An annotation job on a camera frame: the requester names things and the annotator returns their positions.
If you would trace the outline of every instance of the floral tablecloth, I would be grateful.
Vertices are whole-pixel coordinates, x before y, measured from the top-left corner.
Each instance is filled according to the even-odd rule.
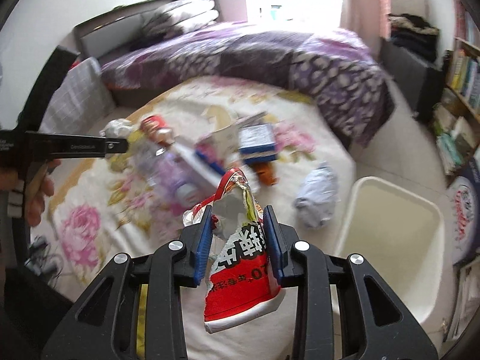
[[[130,116],[161,114],[177,134],[196,140],[215,129],[215,110],[236,116],[266,111],[280,151],[275,161],[279,182],[262,186],[256,198],[272,204],[280,223],[294,226],[301,239],[332,253],[341,227],[355,166],[309,97],[243,79],[204,76],[189,80],[153,99]],[[112,160],[87,159],[50,201],[49,217],[67,259],[87,285],[118,252],[151,254],[175,239],[182,218],[163,207],[152,188],[131,166],[128,155]],[[339,181],[335,215],[326,228],[309,231],[297,221],[293,200],[304,178],[327,161]],[[276,359],[294,330],[296,290],[289,290],[278,311],[242,326],[205,332],[205,283],[182,289],[185,338],[190,359]]]

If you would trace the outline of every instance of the human hand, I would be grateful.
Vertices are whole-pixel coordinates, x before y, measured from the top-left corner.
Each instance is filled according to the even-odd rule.
[[[49,162],[49,168],[56,168],[60,165],[60,160]],[[14,169],[0,168],[0,191],[10,191],[15,188],[18,182],[18,172]],[[53,181],[50,177],[45,176],[40,190],[34,198],[27,202],[25,207],[25,218],[32,227],[38,226],[42,220],[42,213],[45,211],[45,196],[53,196]]]

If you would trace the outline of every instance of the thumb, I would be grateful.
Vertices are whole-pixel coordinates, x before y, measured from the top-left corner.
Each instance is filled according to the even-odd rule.
[[[0,169],[0,191],[9,191],[15,188],[18,173],[14,169]]]

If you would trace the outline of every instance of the torn snack package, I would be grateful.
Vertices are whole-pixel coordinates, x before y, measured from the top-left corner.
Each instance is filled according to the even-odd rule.
[[[243,172],[238,168],[227,171],[215,195],[184,214],[184,225],[200,222],[207,204],[212,205],[214,243],[223,244],[214,252],[205,278],[205,329],[215,333],[275,311],[285,290],[273,276],[262,228],[263,212]]]

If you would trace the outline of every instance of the silver screw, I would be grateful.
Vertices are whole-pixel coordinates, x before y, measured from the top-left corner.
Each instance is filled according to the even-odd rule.
[[[115,261],[117,264],[123,264],[127,260],[128,256],[125,253],[119,253],[113,258],[113,261]]]
[[[298,251],[307,251],[310,248],[310,244],[305,241],[297,241],[294,246]]]
[[[359,266],[361,263],[363,263],[365,260],[363,259],[362,256],[360,256],[359,254],[352,254],[350,256],[350,261],[352,261],[352,263],[354,264],[357,264],[357,266]]]
[[[172,241],[169,244],[169,249],[171,251],[179,251],[181,248],[183,248],[182,241]]]

